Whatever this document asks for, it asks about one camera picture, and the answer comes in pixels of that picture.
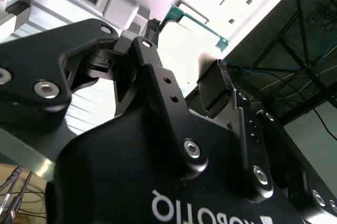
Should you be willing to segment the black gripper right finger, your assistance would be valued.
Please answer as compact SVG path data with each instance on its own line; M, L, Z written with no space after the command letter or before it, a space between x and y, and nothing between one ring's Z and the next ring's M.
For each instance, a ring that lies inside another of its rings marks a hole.
M199 188L201 198L216 205L261 203L281 198L303 201L303 168L294 149L277 131L264 137L266 125L236 90L220 59L199 64L197 81L208 116L197 121L201 152L209 157Z

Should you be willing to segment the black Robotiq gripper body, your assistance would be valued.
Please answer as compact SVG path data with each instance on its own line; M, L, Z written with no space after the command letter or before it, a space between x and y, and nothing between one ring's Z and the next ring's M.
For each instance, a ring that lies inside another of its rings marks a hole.
M201 198L202 175L209 157L198 140L186 140L188 154L205 154L206 168L183 177L171 160L164 124L150 108L136 108L73 140L57 158L54 179L46 187L48 223L336 223L336 198L309 162L275 122L258 117L287 140L303 168L303 201L281 198L216 205Z

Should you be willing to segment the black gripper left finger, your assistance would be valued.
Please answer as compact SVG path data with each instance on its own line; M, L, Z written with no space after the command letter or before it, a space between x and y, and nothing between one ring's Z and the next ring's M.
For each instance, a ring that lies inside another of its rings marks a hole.
M104 78L116 82L126 106L144 89L183 177L206 168L205 154L184 147L198 133L173 73L145 37L121 38L102 20L87 19L2 43L1 74L1 129L24 143L74 139L65 120L72 95Z

